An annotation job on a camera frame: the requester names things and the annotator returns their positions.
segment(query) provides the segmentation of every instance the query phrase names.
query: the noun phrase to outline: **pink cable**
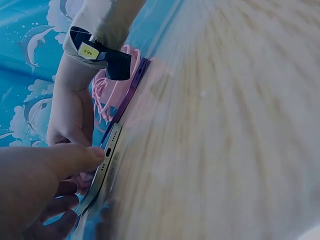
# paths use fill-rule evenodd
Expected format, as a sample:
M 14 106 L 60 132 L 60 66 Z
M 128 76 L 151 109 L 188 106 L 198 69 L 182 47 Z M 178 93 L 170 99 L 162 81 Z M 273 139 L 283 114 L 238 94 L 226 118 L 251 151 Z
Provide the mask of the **pink cable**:
M 123 46 L 121 51 L 122 52 L 125 51 L 126 54 L 130 54 L 130 52 L 132 51 L 132 47 L 126 44 Z M 131 73 L 130 79 L 128 80 L 131 82 L 133 80 L 133 77 L 135 76 L 135 73 L 136 73 L 136 71 L 139 67 L 140 61 L 141 61 L 141 59 L 140 59 L 141 53 L 140 53 L 139 49 L 134 49 L 134 52 L 136 53 L 136 61 L 135 61 L 135 65 L 134 65 L 133 71 Z M 99 127 L 99 125 L 101 124 L 103 119 L 105 120 L 106 124 L 112 120 L 112 116 L 111 116 L 111 107 L 112 106 L 109 105 L 109 102 L 110 102 L 111 98 L 113 97 L 113 94 L 115 93 L 115 91 L 117 89 L 117 85 L 119 83 L 119 81 L 116 81 L 107 103 L 104 106 L 102 106 L 100 101 L 103 96 L 104 90 L 106 89 L 106 87 L 108 87 L 109 81 L 110 80 L 106 77 L 97 78 L 97 76 L 95 76 L 92 80 L 92 98 L 94 99 L 93 112 L 94 112 L 94 116 L 96 116 L 96 109 L 97 109 L 97 112 L 99 115 L 98 121 L 96 119 L 94 119 L 94 124 L 95 124 L 96 128 L 103 133 L 105 132 L 105 130 L 101 129 Z

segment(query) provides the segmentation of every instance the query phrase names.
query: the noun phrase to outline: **hand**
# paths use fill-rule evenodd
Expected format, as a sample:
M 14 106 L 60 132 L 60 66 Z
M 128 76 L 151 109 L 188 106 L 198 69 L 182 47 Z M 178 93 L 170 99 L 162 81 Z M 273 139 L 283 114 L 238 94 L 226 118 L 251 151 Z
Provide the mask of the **hand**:
M 116 201 L 108 200 L 108 207 L 103 207 L 100 211 L 101 222 L 95 225 L 94 239 L 95 240 L 111 240 L 112 236 L 112 214 L 115 209 Z
M 63 54 L 55 76 L 51 115 L 47 131 L 49 146 L 59 143 L 92 145 L 94 111 L 89 85 L 99 69 L 77 63 Z M 74 180 L 81 194 L 93 174 L 77 173 Z
M 19 239 L 23 232 L 27 240 L 64 239 L 77 217 L 69 209 L 78 204 L 77 187 L 64 179 L 95 169 L 103 156 L 100 148 L 72 143 L 0 148 L 0 187 L 6 190 L 0 198 L 0 235 L 8 235 L 3 239 Z M 60 220 L 43 226 L 63 212 Z
M 71 142 L 89 147 L 92 145 L 93 131 L 94 113 L 88 88 L 71 91 L 55 86 L 47 131 L 49 146 Z M 72 178 L 82 195 L 90 187 L 93 176 L 77 173 Z

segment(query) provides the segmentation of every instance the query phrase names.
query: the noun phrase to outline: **wooden surface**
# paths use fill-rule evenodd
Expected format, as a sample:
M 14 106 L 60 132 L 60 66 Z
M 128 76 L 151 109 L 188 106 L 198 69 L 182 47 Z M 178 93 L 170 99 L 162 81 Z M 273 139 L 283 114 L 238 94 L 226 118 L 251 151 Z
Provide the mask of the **wooden surface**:
M 320 1 L 185 0 L 121 120 L 117 240 L 296 240 L 320 216 Z

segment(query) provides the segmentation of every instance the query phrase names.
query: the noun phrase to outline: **blue backdrop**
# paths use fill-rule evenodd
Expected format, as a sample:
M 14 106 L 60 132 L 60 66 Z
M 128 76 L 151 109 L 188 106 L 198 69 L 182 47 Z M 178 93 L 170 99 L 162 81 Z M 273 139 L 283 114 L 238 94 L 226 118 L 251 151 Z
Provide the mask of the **blue backdrop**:
M 62 43 L 83 0 L 0 0 L 0 147 L 46 146 Z M 141 55 L 160 39 L 172 0 L 147 0 L 127 43 Z M 94 143 L 102 133 L 95 131 Z

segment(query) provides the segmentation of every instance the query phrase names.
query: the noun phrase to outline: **sleeve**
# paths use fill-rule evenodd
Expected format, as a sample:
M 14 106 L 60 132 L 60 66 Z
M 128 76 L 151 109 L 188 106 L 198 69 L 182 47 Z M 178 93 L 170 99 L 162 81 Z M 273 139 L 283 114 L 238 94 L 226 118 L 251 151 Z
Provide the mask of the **sleeve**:
M 104 46 L 120 50 L 130 27 L 146 0 L 84 0 L 82 8 L 74 17 L 70 27 L 90 32 Z M 70 29 L 63 44 L 64 54 L 73 61 L 90 68 L 103 69 L 104 62 L 92 62 L 78 55 Z

